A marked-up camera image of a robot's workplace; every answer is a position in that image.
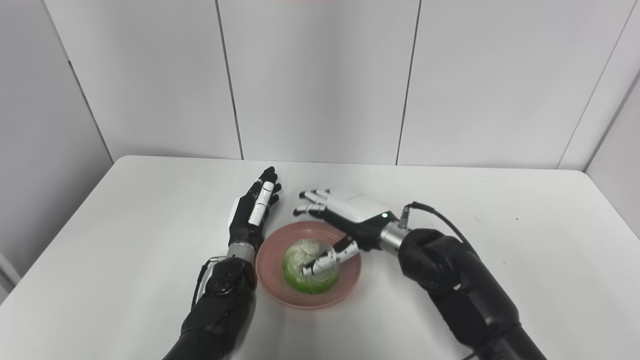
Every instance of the robotic finger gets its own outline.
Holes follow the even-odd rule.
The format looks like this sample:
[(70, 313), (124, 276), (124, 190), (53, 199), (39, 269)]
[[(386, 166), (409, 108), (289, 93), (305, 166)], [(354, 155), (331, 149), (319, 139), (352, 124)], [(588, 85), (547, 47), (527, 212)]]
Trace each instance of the robotic finger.
[(301, 269), (302, 275), (309, 277), (321, 274), (329, 269), (339, 266), (343, 262), (356, 256), (358, 253), (360, 253), (358, 243), (350, 236), (345, 236), (313, 261), (304, 265)]

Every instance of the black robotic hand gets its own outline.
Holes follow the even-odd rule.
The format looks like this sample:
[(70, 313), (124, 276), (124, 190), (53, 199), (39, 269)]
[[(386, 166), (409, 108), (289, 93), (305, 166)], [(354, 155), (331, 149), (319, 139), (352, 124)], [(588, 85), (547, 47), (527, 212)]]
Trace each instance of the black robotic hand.
[[(229, 226), (227, 255), (203, 265), (180, 338), (163, 360), (222, 360), (241, 341), (255, 307), (255, 253), (264, 241), (269, 207), (278, 201), (276, 192), (282, 188), (277, 180), (275, 169), (269, 167), (239, 199)], [(215, 265), (198, 300), (200, 282), (211, 263)]]
[[(253, 245), (256, 251), (260, 248), (264, 241), (264, 236), (262, 235), (264, 221), (269, 216), (270, 207), (278, 202), (280, 198), (277, 193), (282, 189), (282, 185), (276, 183), (277, 181), (278, 174), (276, 174), (275, 168), (268, 167), (262, 172), (258, 180), (253, 183), (246, 194), (240, 198), (234, 219), (231, 221), (231, 225), (229, 225), (229, 245), (235, 242), (244, 242)], [(250, 224), (249, 220), (256, 201), (259, 200), (260, 192), (267, 183), (273, 184), (273, 189), (271, 190), (270, 198), (264, 209), (264, 215), (259, 220), (258, 225)]]

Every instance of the white wall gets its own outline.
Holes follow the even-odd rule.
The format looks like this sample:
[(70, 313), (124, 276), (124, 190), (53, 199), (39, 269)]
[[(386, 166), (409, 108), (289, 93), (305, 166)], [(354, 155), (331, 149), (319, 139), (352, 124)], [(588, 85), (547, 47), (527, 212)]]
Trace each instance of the white wall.
[(595, 154), (587, 174), (638, 236), (640, 236), (639, 138), (640, 83), (636, 78), (634, 88)]
[(423, 1), (398, 163), (556, 168), (634, 3)]
[(214, 0), (45, 0), (114, 160), (240, 158)]
[(394, 164), (418, 3), (220, 0), (244, 158)]
[(609, 121), (616, 114), (620, 101), (640, 71), (640, 6), (630, 14), (607, 67), (594, 89), (580, 122), (567, 146), (559, 168), (581, 170), (596, 151)]
[(0, 0), (0, 253), (7, 266), (24, 275), (110, 166), (44, 5)]
[(584, 170), (640, 69), (637, 0), (45, 2), (114, 158)]

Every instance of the white robotic hand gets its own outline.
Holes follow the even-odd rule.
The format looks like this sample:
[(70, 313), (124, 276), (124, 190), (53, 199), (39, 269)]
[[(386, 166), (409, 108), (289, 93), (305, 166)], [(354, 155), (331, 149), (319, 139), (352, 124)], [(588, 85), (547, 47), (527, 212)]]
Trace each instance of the white robotic hand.
[(304, 266), (304, 275), (324, 272), (360, 250), (384, 249), (397, 254), (397, 248), (408, 232), (406, 229), (398, 231), (399, 220), (388, 207), (362, 193), (310, 190), (301, 192), (300, 198), (309, 200), (311, 204), (298, 206), (293, 212), (294, 216), (307, 213), (323, 219), (347, 235)]

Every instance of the panel seam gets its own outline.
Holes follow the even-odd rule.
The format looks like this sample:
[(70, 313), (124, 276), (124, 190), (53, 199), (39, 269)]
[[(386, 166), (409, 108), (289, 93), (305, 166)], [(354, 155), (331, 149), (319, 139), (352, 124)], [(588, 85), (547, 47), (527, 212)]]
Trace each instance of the panel seam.
[[(611, 57), (613, 56), (613, 53), (616, 51), (616, 48), (618, 46), (618, 42), (620, 42), (620, 39), (622, 38), (622, 34), (625, 32), (625, 29), (627, 28), (627, 24), (629, 22), (629, 19), (631, 18), (631, 15), (634, 12), (634, 9), (636, 8), (636, 4), (638, 3), (638, 0), (634, 1), (633, 6), (631, 6), (631, 11), (629, 11), (629, 14), (627, 15), (627, 19), (625, 20), (624, 25), (622, 25), (622, 29), (620, 30), (620, 33), (618, 34), (618, 38), (616, 39), (616, 42), (613, 44), (613, 48), (611, 49), (611, 52), (609, 53), (609, 57), (607, 58), (607, 61), (604, 64), (604, 67), (602, 68), (602, 71), (600, 72), (600, 75), (598, 76), (598, 79), (596, 80), (596, 84), (593, 87), (591, 93), (589, 94), (589, 98), (587, 99), (587, 103), (584, 105), (584, 108), (582, 109), (582, 113), (580, 114), (580, 118), (578, 119), (578, 123), (576, 123), (575, 127), (573, 128), (573, 132), (571, 133), (571, 137), (569, 137), (569, 141), (566, 143), (566, 146), (564, 147), (564, 151), (562, 153), (562, 155), (560, 155), (560, 160), (558, 160), (558, 163), (556, 165), (556, 169), (558, 169), (560, 167), (560, 164), (562, 163), (562, 160), (564, 159), (564, 156), (566, 155), (567, 150), (569, 149), (569, 145), (571, 145), (571, 142), (573, 140), (573, 137), (575, 136), (575, 133), (578, 130), (578, 127), (580, 127), (580, 123), (582, 122), (582, 118), (584, 117), (584, 114), (587, 112), (587, 109), (589, 108), (589, 104), (591, 103), (591, 100), (593, 98), (593, 94), (595, 94), (596, 89), (598, 88), (598, 85), (600, 84), (600, 80), (602, 79), (602, 76), (604, 75), (604, 72), (607, 70), (607, 67), (609, 66), (609, 62), (611, 61)], [(589, 166), (589, 163), (591, 163), (591, 160), (588, 161), (587, 166), (585, 167), (585, 169)]]
[(415, 54), (415, 42), (418, 39), (418, 24), (420, 23), (420, 10), (422, 9), (422, 0), (418, 2), (418, 15), (415, 18), (415, 29), (413, 31), (413, 45), (411, 47), (411, 58), (409, 60), (409, 74), (406, 79), (406, 91), (404, 93), (404, 105), (402, 109), (402, 120), (400, 121), (400, 135), (398, 136), (398, 149), (396, 152), (396, 165), (400, 158), (400, 145), (402, 144), (402, 133), (404, 130), (404, 117), (406, 116), (406, 102), (409, 98), (409, 84), (411, 83), (411, 70), (413, 69), (413, 55)]
[(236, 134), (238, 137), (238, 146), (240, 148), (240, 159), (244, 160), (244, 152), (242, 149), (242, 138), (240, 137), (240, 124), (238, 123), (238, 114), (236, 111), (236, 98), (234, 97), (234, 87), (231, 84), (231, 70), (229, 70), (229, 59), (227, 56), (227, 45), (225, 43), (225, 33), (222, 30), (222, 16), (220, 15), (220, 4), (216, 3), (216, 13), (218, 15), (218, 26), (220, 27), (220, 40), (222, 41), (222, 53), (225, 57), (225, 67), (227, 68), (227, 80), (229, 82), (229, 94), (231, 95), (231, 106), (234, 111), (234, 122), (236, 123)]

